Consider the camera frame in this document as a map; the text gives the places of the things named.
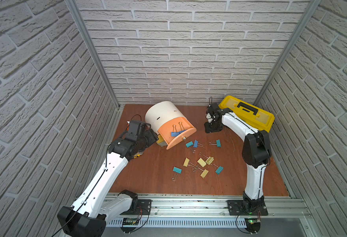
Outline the blue binder clip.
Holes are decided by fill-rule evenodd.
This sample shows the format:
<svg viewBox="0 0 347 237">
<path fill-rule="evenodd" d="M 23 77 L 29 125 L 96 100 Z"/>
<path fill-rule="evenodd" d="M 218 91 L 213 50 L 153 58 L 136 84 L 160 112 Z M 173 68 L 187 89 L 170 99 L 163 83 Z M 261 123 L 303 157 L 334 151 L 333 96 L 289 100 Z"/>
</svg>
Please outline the blue binder clip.
<svg viewBox="0 0 347 237">
<path fill-rule="evenodd" d="M 187 129 L 184 127 L 183 122 L 179 122 L 178 124 L 179 124 L 179 127 L 180 127 L 180 131 L 179 131 L 180 134 L 183 133 L 183 132 L 185 132 L 185 131 L 187 130 Z"/>
<path fill-rule="evenodd" d="M 171 137 L 177 137 L 180 135 L 179 130 L 176 129 L 176 124 L 172 125 Z"/>
<path fill-rule="evenodd" d="M 194 141 L 193 147 L 194 147 L 194 148 L 198 148 L 198 147 L 204 148 L 205 146 L 204 146 L 203 144 L 199 143 L 198 140 L 195 140 L 195 141 Z"/>
</svg>

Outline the white round drawer cabinet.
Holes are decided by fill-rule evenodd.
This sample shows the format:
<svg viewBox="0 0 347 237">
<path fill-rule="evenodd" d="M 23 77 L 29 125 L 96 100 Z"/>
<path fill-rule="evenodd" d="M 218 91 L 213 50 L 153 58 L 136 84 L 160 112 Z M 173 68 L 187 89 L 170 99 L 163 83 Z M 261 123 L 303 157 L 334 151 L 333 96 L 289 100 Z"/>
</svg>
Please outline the white round drawer cabinet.
<svg viewBox="0 0 347 237">
<path fill-rule="evenodd" d="M 152 106 L 145 115 L 145 120 L 151 125 L 154 132 L 166 122 L 178 118 L 185 117 L 181 111 L 170 101 L 160 102 Z"/>
</svg>

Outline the orange top drawer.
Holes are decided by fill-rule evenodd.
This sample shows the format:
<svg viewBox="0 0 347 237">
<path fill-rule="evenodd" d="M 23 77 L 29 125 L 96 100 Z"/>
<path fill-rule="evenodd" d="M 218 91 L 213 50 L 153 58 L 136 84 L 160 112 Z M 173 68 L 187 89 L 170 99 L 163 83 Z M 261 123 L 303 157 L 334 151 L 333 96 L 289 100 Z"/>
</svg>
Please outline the orange top drawer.
<svg viewBox="0 0 347 237">
<path fill-rule="evenodd" d="M 160 146 L 166 146 L 169 150 L 182 141 L 188 141 L 189 136 L 197 131 L 192 123 L 186 117 L 174 118 L 164 123 L 157 131 L 158 141 Z"/>
</svg>

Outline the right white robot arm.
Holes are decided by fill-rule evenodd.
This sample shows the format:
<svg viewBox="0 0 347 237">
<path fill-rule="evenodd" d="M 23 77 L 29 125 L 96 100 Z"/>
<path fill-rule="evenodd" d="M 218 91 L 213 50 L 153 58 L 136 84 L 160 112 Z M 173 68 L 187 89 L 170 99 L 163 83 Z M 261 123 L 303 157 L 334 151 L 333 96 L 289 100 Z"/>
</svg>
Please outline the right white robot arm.
<svg viewBox="0 0 347 237">
<path fill-rule="evenodd" d="M 244 141 L 242 158 L 247 164 L 247 183 L 240 209 L 248 214 L 257 212 L 264 205 L 264 173 L 272 155 L 268 132 L 253 128 L 231 109 L 221 109 L 216 103 L 208 105 L 206 118 L 206 133 L 222 131 L 226 126 Z"/>
</svg>

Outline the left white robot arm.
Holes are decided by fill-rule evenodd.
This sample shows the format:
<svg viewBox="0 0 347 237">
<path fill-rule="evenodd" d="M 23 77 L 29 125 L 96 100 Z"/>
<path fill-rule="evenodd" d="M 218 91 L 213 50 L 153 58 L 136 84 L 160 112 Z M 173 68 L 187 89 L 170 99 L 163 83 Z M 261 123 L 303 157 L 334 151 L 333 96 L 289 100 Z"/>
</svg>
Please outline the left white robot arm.
<svg viewBox="0 0 347 237">
<path fill-rule="evenodd" d="M 103 207 L 110 188 L 127 164 L 158 141 L 149 123 L 131 120 L 128 128 L 107 148 L 104 162 L 84 192 L 71 206 L 63 206 L 57 218 L 61 230 L 71 237 L 100 237 L 107 223 L 120 214 L 136 210 L 138 195 L 124 190 Z"/>
</svg>

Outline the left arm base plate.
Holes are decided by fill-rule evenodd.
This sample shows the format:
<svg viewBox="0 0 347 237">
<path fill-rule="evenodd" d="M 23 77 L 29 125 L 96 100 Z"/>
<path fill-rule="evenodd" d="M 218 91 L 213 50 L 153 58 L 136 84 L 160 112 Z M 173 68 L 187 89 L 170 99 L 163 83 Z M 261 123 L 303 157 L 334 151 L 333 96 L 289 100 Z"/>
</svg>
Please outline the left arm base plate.
<svg viewBox="0 0 347 237">
<path fill-rule="evenodd" d="M 151 199 L 138 199 L 138 201 L 132 201 L 131 207 L 122 215 L 143 215 L 149 214 L 151 210 Z"/>
</svg>

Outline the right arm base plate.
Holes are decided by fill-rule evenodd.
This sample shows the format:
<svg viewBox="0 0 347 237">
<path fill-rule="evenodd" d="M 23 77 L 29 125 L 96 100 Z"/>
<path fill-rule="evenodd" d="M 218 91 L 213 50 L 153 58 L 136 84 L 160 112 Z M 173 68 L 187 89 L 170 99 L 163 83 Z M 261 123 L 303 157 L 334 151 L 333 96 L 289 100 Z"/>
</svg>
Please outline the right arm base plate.
<svg viewBox="0 0 347 237">
<path fill-rule="evenodd" d="M 247 200 L 228 200 L 227 207 L 230 216 L 268 216 L 264 201 L 248 202 Z"/>
</svg>

